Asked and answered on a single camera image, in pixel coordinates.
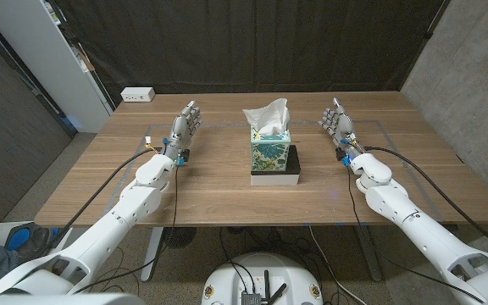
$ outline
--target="blue connector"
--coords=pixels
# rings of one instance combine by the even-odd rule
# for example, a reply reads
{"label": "blue connector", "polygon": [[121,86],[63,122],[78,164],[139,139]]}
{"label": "blue connector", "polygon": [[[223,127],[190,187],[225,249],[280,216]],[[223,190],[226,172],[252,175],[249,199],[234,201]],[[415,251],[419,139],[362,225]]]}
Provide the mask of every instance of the blue connector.
{"label": "blue connector", "polygon": [[350,157],[349,155],[346,155],[343,159],[342,159],[342,164],[344,164],[344,166],[348,167],[349,164],[353,161],[353,158]]}

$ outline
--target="white robotic arm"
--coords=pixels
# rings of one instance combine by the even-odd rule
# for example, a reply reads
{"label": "white robotic arm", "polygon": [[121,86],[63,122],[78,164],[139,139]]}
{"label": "white robotic arm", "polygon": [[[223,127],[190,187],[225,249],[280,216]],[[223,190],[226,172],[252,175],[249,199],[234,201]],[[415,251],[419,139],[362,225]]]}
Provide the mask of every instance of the white robotic arm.
{"label": "white robotic arm", "polygon": [[[359,145],[351,120],[336,99],[334,103],[336,110],[327,109],[319,124],[333,137],[337,158],[360,175],[357,187],[369,207],[400,227],[446,283],[488,304],[488,252],[464,244],[417,207],[391,178],[389,167]],[[463,292],[452,292],[461,304],[480,304]]]}
{"label": "white robotic arm", "polygon": [[[130,228],[159,207],[168,178],[183,162],[191,137],[202,123],[194,105],[190,102],[182,110],[160,154],[136,171],[136,178],[107,214],[64,250],[24,263],[5,275],[0,280],[0,294],[13,288],[32,295],[64,295],[90,284]],[[66,264],[61,274],[49,271],[57,261]]]}

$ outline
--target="black curtain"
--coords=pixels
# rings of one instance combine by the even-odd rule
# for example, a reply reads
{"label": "black curtain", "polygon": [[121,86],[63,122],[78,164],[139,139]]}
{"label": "black curtain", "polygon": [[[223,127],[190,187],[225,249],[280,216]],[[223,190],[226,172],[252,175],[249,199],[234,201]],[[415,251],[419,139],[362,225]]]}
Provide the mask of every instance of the black curtain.
{"label": "black curtain", "polygon": [[397,90],[442,0],[58,0],[114,101]]}

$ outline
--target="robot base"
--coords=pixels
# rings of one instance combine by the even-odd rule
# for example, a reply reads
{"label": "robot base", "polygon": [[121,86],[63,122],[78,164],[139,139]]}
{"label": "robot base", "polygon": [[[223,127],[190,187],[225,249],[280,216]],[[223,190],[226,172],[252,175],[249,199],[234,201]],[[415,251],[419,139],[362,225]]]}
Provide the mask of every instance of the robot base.
{"label": "robot base", "polygon": [[[202,305],[257,304],[266,303],[266,291],[269,298],[283,290],[281,295],[268,302],[274,305],[322,305],[323,297],[318,281],[313,275],[289,258],[269,252],[252,252],[231,260],[246,283],[247,294],[252,292],[252,280],[255,293],[252,297],[244,292],[244,285],[233,266],[228,262],[218,267],[209,277],[202,291]],[[252,275],[248,275],[244,266]],[[269,284],[265,281],[265,270],[268,270]]]}

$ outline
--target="cardboard box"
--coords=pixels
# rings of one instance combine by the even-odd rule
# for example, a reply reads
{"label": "cardboard box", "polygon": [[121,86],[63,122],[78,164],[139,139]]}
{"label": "cardboard box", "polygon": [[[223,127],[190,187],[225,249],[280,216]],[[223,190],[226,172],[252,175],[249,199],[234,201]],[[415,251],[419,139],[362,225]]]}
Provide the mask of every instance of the cardboard box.
{"label": "cardboard box", "polygon": [[291,143],[289,129],[277,136],[259,135],[251,127],[252,171],[286,170]]}

